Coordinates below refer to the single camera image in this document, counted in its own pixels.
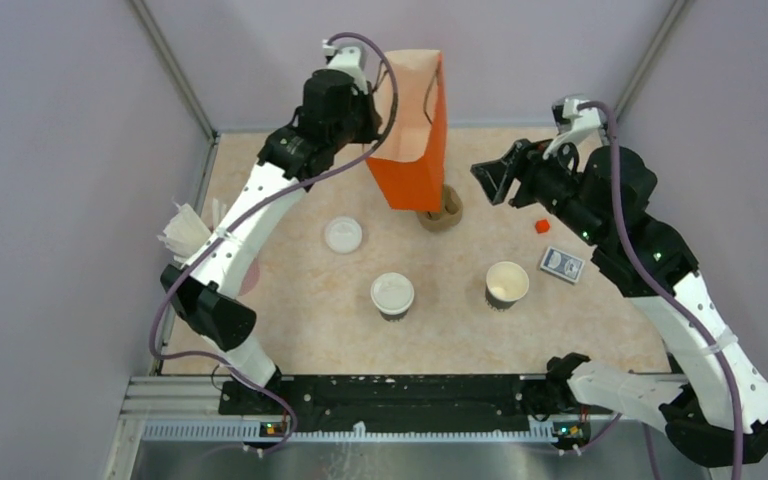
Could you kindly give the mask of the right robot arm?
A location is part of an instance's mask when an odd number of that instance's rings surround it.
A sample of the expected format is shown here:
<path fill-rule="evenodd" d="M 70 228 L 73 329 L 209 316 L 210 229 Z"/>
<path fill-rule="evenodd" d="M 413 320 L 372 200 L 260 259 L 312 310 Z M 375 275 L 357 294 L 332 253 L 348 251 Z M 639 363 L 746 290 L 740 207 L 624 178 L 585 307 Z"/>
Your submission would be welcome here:
<path fill-rule="evenodd" d="M 714 306 L 681 234 L 647 212 L 657 177 L 638 153 L 603 146 L 582 160 L 572 144 L 549 154 L 547 141 L 521 139 L 470 171 L 490 203 L 539 204 L 590 245 L 592 264 L 655 326 L 686 378 L 659 382 L 570 353 L 547 364 L 554 409 L 584 404 L 637 420 L 708 468 L 765 457 L 768 381 Z"/>

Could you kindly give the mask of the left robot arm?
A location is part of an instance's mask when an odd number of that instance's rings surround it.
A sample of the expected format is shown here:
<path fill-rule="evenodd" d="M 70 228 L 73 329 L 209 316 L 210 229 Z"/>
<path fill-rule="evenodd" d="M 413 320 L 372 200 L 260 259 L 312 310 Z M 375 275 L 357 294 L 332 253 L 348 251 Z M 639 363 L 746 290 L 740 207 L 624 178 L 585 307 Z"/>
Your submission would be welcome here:
<path fill-rule="evenodd" d="M 247 381 L 242 398 L 257 413 L 279 404 L 281 388 L 272 380 L 278 368 L 253 333 L 256 313 L 236 298 L 281 219 L 315 183 L 341 173 L 337 153 L 349 144 L 377 144 L 381 117 L 370 87 L 364 73 L 315 71 L 291 122 L 267 137 L 226 217 L 181 266 L 168 265 L 161 275 L 160 309 L 174 309 L 208 343 L 208 357 Z"/>

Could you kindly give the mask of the white plastic cup lid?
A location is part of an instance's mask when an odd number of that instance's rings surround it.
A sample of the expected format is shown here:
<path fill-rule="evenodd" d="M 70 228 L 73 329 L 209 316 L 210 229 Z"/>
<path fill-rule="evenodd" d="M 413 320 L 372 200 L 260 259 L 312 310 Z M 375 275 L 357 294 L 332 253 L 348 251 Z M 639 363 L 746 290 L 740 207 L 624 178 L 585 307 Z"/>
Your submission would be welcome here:
<path fill-rule="evenodd" d="M 370 297 L 378 311 L 397 313 L 411 308 L 415 289 L 406 276 L 387 272 L 372 282 Z"/>

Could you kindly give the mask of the orange paper bag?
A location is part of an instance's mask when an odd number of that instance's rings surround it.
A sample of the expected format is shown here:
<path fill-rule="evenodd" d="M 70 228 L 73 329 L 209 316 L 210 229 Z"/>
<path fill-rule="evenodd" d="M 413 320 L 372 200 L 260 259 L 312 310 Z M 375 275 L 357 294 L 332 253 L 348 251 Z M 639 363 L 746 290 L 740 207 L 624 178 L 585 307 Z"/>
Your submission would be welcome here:
<path fill-rule="evenodd" d="M 448 133 L 443 52 L 394 50 L 386 58 L 397 85 L 381 68 L 373 98 L 382 123 L 392 117 L 395 123 L 366 165 L 390 208 L 439 213 Z M 390 113 L 393 98 L 398 99 L 394 115 Z"/>

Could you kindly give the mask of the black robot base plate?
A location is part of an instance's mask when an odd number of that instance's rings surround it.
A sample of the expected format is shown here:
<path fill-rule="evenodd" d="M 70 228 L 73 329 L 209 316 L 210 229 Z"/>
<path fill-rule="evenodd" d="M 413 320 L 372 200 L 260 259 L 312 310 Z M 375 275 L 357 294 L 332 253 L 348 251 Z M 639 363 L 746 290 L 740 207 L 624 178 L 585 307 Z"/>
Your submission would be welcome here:
<path fill-rule="evenodd" d="M 343 432 L 363 423 L 371 433 L 521 432 L 539 420 L 579 418 L 575 402 L 541 375 L 295 375 L 257 393 L 229 380 L 218 412 L 298 419 L 300 433 Z"/>

